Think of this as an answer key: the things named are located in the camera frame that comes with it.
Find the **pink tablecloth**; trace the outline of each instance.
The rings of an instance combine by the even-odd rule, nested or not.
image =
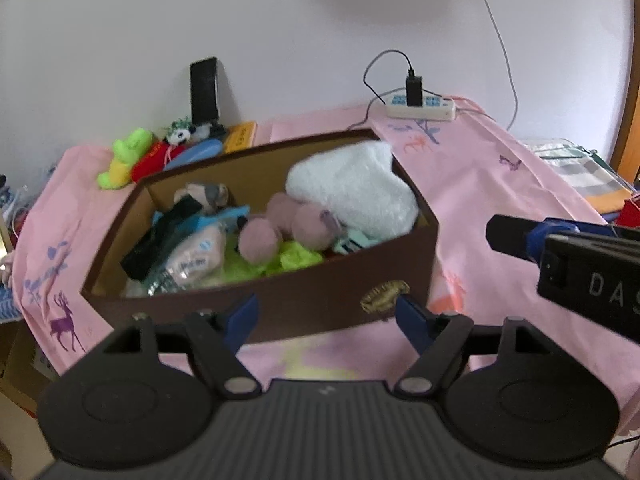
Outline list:
[[[273,121],[258,130],[258,139],[275,142],[343,130],[362,113],[353,108]],[[600,216],[488,118],[462,113],[452,123],[426,125],[392,120],[374,109],[370,126],[393,145],[440,221],[430,308],[455,309],[484,324],[500,324],[509,315],[526,317],[612,389],[624,407],[623,424],[628,423],[640,404],[640,348],[538,297],[536,267],[494,253],[484,240],[486,222],[496,213],[588,222],[601,222]],[[501,157],[513,165],[500,163]],[[69,150],[30,213],[16,251],[15,300],[59,372],[110,330],[78,292],[129,192],[96,187],[95,175],[109,160],[108,150]],[[245,346],[239,357],[263,383],[272,377],[393,382],[416,355],[393,322],[375,322]],[[184,366],[181,359],[167,362]]]

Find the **yellow plush toy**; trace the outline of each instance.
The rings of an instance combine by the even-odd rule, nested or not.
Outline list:
[[[98,186],[102,189],[120,189],[131,182],[131,168],[149,151],[154,135],[138,128],[124,140],[113,143],[113,160],[109,171],[98,175]]]

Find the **yellow book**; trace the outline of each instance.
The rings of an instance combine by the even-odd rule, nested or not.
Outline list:
[[[222,153],[239,152],[250,148],[254,143],[255,131],[258,124],[255,121],[236,124],[229,128],[229,134],[225,140],[225,147]]]

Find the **ribbed black surface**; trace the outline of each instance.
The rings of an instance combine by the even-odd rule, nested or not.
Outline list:
[[[427,404],[381,383],[276,381],[259,399],[226,404],[189,449],[144,468],[88,471],[56,463],[42,480],[613,480],[594,460],[517,470],[453,439]]]

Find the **white wall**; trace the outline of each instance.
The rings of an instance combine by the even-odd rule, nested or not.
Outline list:
[[[626,91],[632,0],[490,0],[513,64],[513,133],[609,155]],[[513,101],[482,0],[0,0],[0,173],[14,184],[79,142],[189,111],[188,67],[224,64],[223,121],[369,99],[362,71],[401,48],[439,92],[506,124]],[[402,59],[371,73],[404,81]]]

